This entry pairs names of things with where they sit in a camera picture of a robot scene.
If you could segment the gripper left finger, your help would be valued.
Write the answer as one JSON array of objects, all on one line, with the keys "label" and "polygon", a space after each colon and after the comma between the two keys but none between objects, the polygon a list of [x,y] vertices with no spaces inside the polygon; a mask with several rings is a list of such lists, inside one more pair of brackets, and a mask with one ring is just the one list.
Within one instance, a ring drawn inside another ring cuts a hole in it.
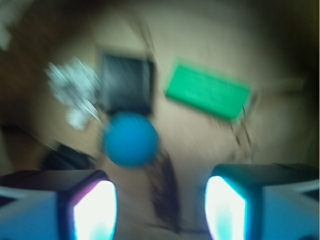
[{"label": "gripper left finger", "polygon": [[22,170],[0,178],[3,240],[112,240],[117,189],[102,170]]}]

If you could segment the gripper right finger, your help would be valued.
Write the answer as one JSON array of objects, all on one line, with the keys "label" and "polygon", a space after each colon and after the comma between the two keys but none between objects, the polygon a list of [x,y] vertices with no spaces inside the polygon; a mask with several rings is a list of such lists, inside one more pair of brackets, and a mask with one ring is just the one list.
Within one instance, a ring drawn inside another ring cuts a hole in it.
[{"label": "gripper right finger", "polygon": [[305,164],[219,164],[204,193],[214,240],[317,240],[320,172]]}]

